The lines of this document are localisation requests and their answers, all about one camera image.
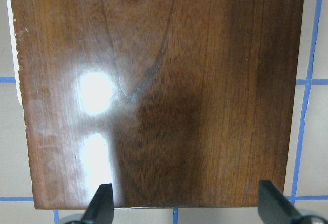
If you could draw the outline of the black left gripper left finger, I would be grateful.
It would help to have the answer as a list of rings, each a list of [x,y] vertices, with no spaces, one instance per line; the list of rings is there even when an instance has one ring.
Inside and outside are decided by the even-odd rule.
[[[112,184],[101,184],[84,212],[82,223],[107,224],[114,219]]]

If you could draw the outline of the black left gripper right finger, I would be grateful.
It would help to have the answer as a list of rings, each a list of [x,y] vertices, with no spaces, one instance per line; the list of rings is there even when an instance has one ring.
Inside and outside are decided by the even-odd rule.
[[[309,219],[284,197],[271,182],[261,180],[258,185],[258,214],[263,223],[309,223]]]

